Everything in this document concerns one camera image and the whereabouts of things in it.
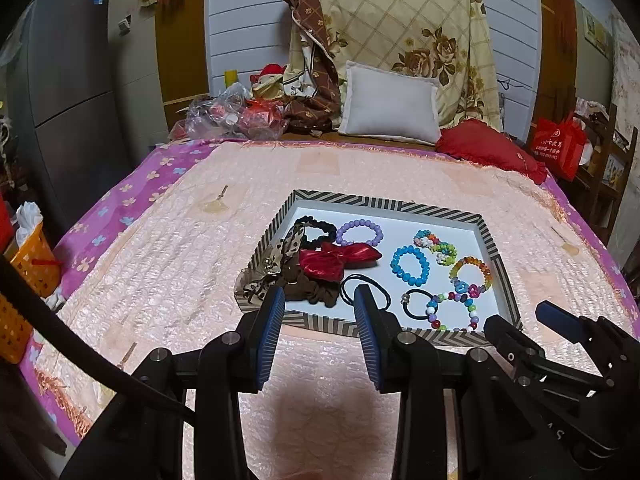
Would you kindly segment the leopard print bow scrunchie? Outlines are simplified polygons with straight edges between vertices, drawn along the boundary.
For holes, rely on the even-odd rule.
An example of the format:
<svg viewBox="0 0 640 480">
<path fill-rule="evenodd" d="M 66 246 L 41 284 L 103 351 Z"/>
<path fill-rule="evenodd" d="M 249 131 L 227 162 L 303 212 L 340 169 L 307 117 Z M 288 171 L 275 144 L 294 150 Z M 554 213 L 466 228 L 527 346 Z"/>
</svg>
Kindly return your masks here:
<svg viewBox="0 0 640 480">
<path fill-rule="evenodd" d="M 242 311 L 258 308 L 270 287 L 282 276 L 284 266 L 299 253 L 306 229 L 292 226 L 285 237 L 275 240 L 242 270 L 235 282 L 234 296 Z"/>
</svg>

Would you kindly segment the brown scrunchie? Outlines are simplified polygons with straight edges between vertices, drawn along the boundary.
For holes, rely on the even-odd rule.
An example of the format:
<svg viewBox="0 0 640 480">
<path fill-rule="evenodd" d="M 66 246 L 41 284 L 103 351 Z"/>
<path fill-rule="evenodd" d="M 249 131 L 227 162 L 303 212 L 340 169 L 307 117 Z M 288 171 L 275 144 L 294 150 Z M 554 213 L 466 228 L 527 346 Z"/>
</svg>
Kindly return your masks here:
<svg viewBox="0 0 640 480">
<path fill-rule="evenodd" d="M 324 304 L 327 308 L 333 308 L 340 296 L 340 284 L 310 278 L 297 264 L 284 266 L 276 285 L 283 289 L 288 301 Z"/>
</svg>

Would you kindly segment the red satin bow scrunchie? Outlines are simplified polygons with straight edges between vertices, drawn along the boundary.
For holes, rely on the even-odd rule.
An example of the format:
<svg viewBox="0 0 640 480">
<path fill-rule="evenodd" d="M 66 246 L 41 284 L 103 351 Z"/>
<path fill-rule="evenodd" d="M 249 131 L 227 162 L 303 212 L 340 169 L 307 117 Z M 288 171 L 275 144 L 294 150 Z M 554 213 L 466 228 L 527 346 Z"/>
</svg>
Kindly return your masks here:
<svg viewBox="0 0 640 480">
<path fill-rule="evenodd" d="M 308 278 L 338 283 L 346 269 L 365 268 L 381 258 L 382 254 L 366 243 L 338 246 L 323 242 L 318 250 L 302 249 L 298 264 Z"/>
</svg>

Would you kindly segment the black fluffy scrunchie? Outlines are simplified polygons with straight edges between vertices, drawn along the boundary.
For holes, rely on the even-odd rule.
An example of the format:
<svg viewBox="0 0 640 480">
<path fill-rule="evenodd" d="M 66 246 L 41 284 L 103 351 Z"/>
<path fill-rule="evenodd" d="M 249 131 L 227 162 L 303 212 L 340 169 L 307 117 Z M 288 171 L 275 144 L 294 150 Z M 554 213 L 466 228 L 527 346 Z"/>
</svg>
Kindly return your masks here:
<svg viewBox="0 0 640 480">
<path fill-rule="evenodd" d="M 323 243 L 333 244 L 337 238 L 337 227 L 330 222 L 313 216 L 303 216 L 295 220 L 294 232 L 300 235 L 300 248 L 320 249 Z"/>
</svg>

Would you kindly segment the striped shallow cardboard box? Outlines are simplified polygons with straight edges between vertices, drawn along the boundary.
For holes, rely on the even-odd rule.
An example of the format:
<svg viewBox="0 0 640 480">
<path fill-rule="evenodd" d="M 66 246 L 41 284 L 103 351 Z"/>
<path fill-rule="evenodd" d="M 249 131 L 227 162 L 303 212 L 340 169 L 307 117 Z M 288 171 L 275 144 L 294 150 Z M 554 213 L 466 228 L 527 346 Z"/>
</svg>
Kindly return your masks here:
<svg viewBox="0 0 640 480">
<path fill-rule="evenodd" d="M 515 328 L 522 326 L 506 268 L 480 214 L 387 198 L 294 190 L 271 219 L 250 262 L 285 237 L 303 216 L 334 224 L 333 244 L 366 243 L 382 258 L 365 268 L 345 270 L 333 308 L 285 299 L 285 323 L 356 336 L 354 293 L 357 286 L 368 285 L 380 309 L 438 346 L 484 346 L 485 322 L 493 315 Z"/>
</svg>

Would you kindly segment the pink quilted bedspread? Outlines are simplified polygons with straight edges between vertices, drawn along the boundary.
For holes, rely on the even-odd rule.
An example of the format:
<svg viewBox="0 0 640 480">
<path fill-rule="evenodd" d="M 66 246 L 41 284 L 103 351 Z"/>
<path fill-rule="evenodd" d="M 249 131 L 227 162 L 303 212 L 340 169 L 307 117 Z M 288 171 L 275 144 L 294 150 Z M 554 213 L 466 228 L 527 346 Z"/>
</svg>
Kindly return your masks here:
<svg viewBox="0 0 640 480">
<path fill-rule="evenodd" d="M 514 171 L 390 148 L 284 143 L 161 148 L 137 176 L 151 188 L 141 216 L 66 274 L 62 320 L 112 362 L 134 370 L 154 347 L 201 348 L 232 330 L 234 285 L 262 233 L 296 188 L 405 200 L 476 212 L 486 221 L 526 333 L 552 359 L 591 370 L 588 356 L 534 318 L 544 298 L 606 316 L 637 333 L 639 311 L 602 244 L 550 185 Z M 399 400 L 378 394 L 360 343 L 285 327 L 269 382 L 240 400 L 245 449 L 259 478 L 316 472 L 386 479 Z"/>
</svg>

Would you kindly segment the wooden chair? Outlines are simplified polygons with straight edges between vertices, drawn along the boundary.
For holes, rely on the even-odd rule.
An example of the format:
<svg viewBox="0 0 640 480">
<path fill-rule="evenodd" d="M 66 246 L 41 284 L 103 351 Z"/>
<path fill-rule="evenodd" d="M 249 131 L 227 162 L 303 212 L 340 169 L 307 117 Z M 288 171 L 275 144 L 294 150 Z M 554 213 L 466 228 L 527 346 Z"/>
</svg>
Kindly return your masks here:
<svg viewBox="0 0 640 480">
<path fill-rule="evenodd" d="M 574 117 L 586 126 L 586 131 L 596 141 L 589 164 L 577 170 L 577 210 L 598 239 L 607 245 L 634 164 L 638 129 L 632 128 L 627 141 L 616 127 L 615 104 L 610 106 L 608 117 L 600 112 L 589 116 L 575 114 Z"/>
</svg>

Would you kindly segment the red shopping bag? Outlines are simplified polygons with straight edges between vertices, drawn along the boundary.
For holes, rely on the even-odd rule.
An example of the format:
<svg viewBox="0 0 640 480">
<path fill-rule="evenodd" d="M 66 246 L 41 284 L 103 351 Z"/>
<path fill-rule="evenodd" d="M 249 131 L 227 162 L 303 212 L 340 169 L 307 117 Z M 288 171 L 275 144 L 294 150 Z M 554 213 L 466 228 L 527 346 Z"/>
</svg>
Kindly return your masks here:
<svg viewBox="0 0 640 480">
<path fill-rule="evenodd" d="M 587 133 L 573 119 L 557 124 L 539 117 L 528 147 L 555 177 L 573 181 L 587 141 Z"/>
</svg>

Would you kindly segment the red cushion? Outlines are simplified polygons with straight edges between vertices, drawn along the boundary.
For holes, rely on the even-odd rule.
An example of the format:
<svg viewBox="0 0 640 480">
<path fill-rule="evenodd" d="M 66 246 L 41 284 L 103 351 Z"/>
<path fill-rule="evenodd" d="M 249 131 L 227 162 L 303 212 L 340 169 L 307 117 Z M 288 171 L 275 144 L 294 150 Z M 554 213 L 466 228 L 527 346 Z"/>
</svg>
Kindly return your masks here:
<svg viewBox="0 0 640 480">
<path fill-rule="evenodd" d="M 516 171 L 536 184 L 541 184 L 548 177 L 543 162 L 534 159 L 506 134 L 473 118 L 442 129 L 435 150 L 480 166 Z"/>
</svg>

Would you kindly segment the clear plastic bag pile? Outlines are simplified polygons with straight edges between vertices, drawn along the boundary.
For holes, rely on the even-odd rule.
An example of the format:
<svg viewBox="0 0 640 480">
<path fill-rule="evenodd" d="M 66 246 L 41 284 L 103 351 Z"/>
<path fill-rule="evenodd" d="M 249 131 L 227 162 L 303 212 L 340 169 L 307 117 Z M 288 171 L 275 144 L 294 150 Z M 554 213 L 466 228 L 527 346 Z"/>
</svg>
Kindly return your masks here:
<svg viewBox="0 0 640 480">
<path fill-rule="evenodd" d="M 253 96 L 239 82 L 219 96 L 198 96 L 172 126 L 169 139 L 178 140 L 278 140 L 288 128 L 285 105 L 280 100 Z"/>
</svg>

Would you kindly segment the white small pillow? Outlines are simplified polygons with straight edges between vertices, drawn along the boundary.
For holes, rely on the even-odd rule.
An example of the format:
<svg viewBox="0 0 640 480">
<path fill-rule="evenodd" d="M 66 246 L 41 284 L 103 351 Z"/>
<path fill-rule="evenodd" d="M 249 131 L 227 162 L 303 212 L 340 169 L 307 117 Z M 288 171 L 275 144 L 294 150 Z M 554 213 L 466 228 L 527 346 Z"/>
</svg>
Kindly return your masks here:
<svg viewBox="0 0 640 480">
<path fill-rule="evenodd" d="M 338 132 L 434 145 L 440 138 L 433 78 L 346 63 L 347 90 Z"/>
</svg>

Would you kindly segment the santa plush toy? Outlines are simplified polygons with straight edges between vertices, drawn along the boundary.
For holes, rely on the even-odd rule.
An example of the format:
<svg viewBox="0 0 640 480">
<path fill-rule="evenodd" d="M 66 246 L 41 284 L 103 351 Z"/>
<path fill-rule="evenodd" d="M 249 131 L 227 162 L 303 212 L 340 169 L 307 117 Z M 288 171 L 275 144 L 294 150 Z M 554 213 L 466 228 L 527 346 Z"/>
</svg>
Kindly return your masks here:
<svg viewBox="0 0 640 480">
<path fill-rule="evenodd" d="M 259 74 L 251 74 L 250 88 L 252 89 L 253 98 L 266 101 L 282 99 L 284 97 L 284 72 L 284 66 L 270 63 Z"/>
</svg>

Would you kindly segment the floral beige quilt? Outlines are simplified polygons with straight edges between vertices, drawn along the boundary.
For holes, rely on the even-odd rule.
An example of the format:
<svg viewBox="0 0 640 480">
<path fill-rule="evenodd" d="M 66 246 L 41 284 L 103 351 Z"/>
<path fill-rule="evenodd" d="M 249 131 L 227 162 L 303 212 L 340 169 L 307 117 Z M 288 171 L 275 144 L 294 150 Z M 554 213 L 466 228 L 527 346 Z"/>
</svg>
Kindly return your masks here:
<svg viewBox="0 0 640 480">
<path fill-rule="evenodd" d="M 283 0 L 293 21 L 283 76 L 294 131 L 336 128 L 350 62 L 431 78 L 441 126 L 475 118 L 500 129 L 484 0 Z"/>
</svg>

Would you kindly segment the grey refrigerator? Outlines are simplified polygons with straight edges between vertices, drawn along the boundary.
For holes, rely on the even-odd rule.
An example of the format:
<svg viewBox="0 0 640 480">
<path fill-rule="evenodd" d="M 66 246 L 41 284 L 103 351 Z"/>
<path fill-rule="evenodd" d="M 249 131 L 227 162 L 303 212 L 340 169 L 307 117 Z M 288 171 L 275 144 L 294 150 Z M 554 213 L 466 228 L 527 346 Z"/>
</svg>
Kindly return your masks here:
<svg viewBox="0 0 640 480">
<path fill-rule="evenodd" d="M 64 234 L 132 167 L 107 41 L 108 0 L 34 0 L 8 57 L 17 153 Z"/>
</svg>

